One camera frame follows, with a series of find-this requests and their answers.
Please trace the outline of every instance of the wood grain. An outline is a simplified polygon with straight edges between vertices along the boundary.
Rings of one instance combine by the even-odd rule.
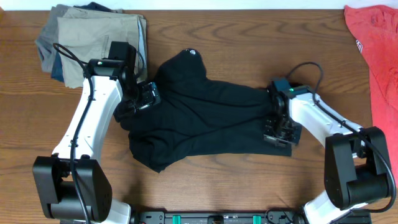
[[[208,77],[252,87],[307,60],[322,64],[320,94],[343,116],[371,125],[368,67],[345,26],[343,11],[131,11],[148,20],[149,73],[186,48],[203,56]],[[80,89],[43,73],[34,45],[47,11],[5,12],[0,22],[0,223],[58,223],[44,218],[32,176],[36,156],[48,156],[65,133]],[[294,79],[314,85],[318,71]],[[130,153],[114,120],[102,168],[114,196],[169,211],[266,210],[296,207],[323,189],[324,149],[307,131],[292,157],[223,154],[188,157],[157,174]],[[370,207],[381,207],[382,200]],[[398,207],[373,215],[398,222]]]

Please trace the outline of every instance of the green connector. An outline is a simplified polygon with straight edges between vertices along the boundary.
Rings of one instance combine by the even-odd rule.
[[[173,215],[173,224],[181,224],[181,216]]]
[[[253,224],[261,224],[261,216],[253,215]]]

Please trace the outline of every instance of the folded clothes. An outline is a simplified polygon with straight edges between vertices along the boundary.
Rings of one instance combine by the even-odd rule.
[[[348,29],[369,65],[373,125],[383,130],[398,179],[398,9],[345,7]]]
[[[201,55],[183,50],[160,66],[155,77],[161,103],[125,116],[125,102],[115,118],[130,131],[135,159],[156,172],[186,156],[254,153],[291,156],[291,147],[263,140],[272,105],[265,90],[206,77]]]
[[[64,82],[65,85],[69,86],[71,88],[75,88],[78,86],[81,86],[82,82],[82,71],[81,68],[74,63],[73,61],[69,60],[68,58],[60,57],[58,53],[53,49],[52,44],[54,42],[60,42],[59,40],[65,40],[67,39],[68,42],[73,42],[73,38],[77,38],[74,43],[78,42],[81,33],[80,32],[91,32],[93,30],[97,29],[92,29],[92,26],[86,25],[85,28],[82,28],[80,24],[75,27],[75,29],[72,29],[69,26],[69,23],[71,24],[76,24],[76,22],[73,22],[74,19],[104,19],[104,18],[122,18],[122,17],[131,17],[135,19],[131,19],[132,24],[125,24],[126,27],[123,29],[117,30],[115,34],[116,36],[118,35],[120,38],[118,39],[113,39],[115,35],[111,34],[108,35],[109,32],[114,32],[115,28],[113,27],[106,27],[106,26],[101,26],[101,28],[104,30],[102,34],[104,36],[97,36],[98,39],[91,38],[91,43],[90,42],[85,42],[85,46],[81,46],[78,44],[73,44],[71,46],[68,46],[66,43],[61,43],[63,45],[66,45],[66,47],[70,47],[70,49],[76,50],[78,52],[82,52],[82,50],[85,49],[91,49],[90,45],[96,45],[99,39],[108,39],[108,44],[103,45],[103,49],[99,50],[101,51],[101,54],[96,54],[94,53],[94,49],[92,49],[89,53],[85,53],[80,56],[82,56],[84,59],[81,58],[81,60],[89,60],[92,58],[103,58],[107,57],[108,55],[103,55],[102,52],[107,53],[109,52],[110,48],[110,43],[113,40],[122,40],[122,41],[128,41],[131,45],[133,45],[137,51],[139,52],[139,55],[141,57],[136,57],[136,67],[137,71],[136,73],[140,73],[140,79],[139,81],[143,81],[146,76],[147,76],[147,68],[146,68],[146,20],[142,15],[135,15],[135,14],[120,14],[120,13],[112,13],[112,12],[122,12],[122,10],[110,10],[107,7],[101,6],[95,2],[90,3],[89,5],[86,6],[80,6],[82,8],[76,8],[76,7],[69,7],[69,6],[64,6],[64,5],[57,5],[56,7],[53,7],[52,10],[50,11],[49,19],[47,21],[47,24],[45,27],[42,29],[40,35],[38,36],[37,40],[35,41],[37,45],[37,49],[39,52],[39,59],[42,62],[42,70],[43,72],[51,72],[51,77]],[[67,35],[67,37],[61,37],[59,38],[59,30],[60,30],[60,24],[58,23],[58,18],[66,18],[69,20],[63,20],[61,23],[61,29],[62,29],[62,35]]]
[[[42,71],[51,72],[55,61],[56,51],[52,44],[58,42],[58,17],[62,17],[69,9],[69,6],[57,5],[51,8],[49,18],[43,27],[38,38],[35,40],[39,59],[42,62]]]
[[[146,58],[146,36],[140,40],[139,28],[145,34],[146,20],[136,14],[116,14],[71,7],[58,18],[58,42],[71,50],[80,60],[88,62],[93,58],[106,58],[112,41],[125,41],[135,47]],[[141,70],[139,82],[147,77],[144,67],[136,57],[136,68]],[[74,61],[61,57],[65,86],[76,88],[83,84],[83,70]]]

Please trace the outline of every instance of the gray cloth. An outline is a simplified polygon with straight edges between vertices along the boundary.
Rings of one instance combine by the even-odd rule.
[[[43,72],[51,72],[55,60],[55,49],[52,47],[58,41],[58,17],[62,17],[69,9],[69,6],[57,5],[52,7],[46,25],[35,40],[39,59],[42,62]]]
[[[141,54],[146,58],[146,20],[141,15],[115,14],[71,7],[63,17],[58,18],[58,29],[58,42],[82,61],[107,57],[111,42],[114,40],[127,41],[137,51],[144,49]],[[61,57],[61,61],[65,86],[70,88],[83,86],[83,71],[80,66],[66,57]],[[142,67],[139,57],[136,57],[137,67]],[[147,69],[144,67],[139,82],[146,77]]]

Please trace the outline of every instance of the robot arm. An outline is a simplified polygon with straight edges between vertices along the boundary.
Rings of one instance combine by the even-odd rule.
[[[305,127],[325,148],[325,188],[316,199],[303,208],[306,223],[334,223],[373,201],[391,196],[391,181],[387,167],[367,145],[352,131],[341,125],[344,122],[366,136],[376,146],[391,167],[383,132],[376,128],[363,129],[348,121],[326,105],[308,86],[291,88],[286,79],[272,82],[270,95],[275,104],[277,121],[265,139],[274,142],[295,142],[297,130]],[[315,104],[317,101],[324,110]],[[366,158],[366,164],[355,166],[353,158]]]
[[[109,58],[90,60],[93,100],[85,115],[75,143],[75,170],[83,200],[91,221],[103,224],[129,224],[131,207],[112,199],[112,188],[103,173],[100,161],[104,137],[117,105],[127,100],[136,113],[156,105],[160,97],[154,83],[137,83],[132,74],[136,50],[126,42],[112,42]],[[33,174],[47,218],[84,220],[85,215],[73,181],[66,181],[70,168],[71,139],[89,100],[88,78],[67,132],[51,157],[39,156]]]

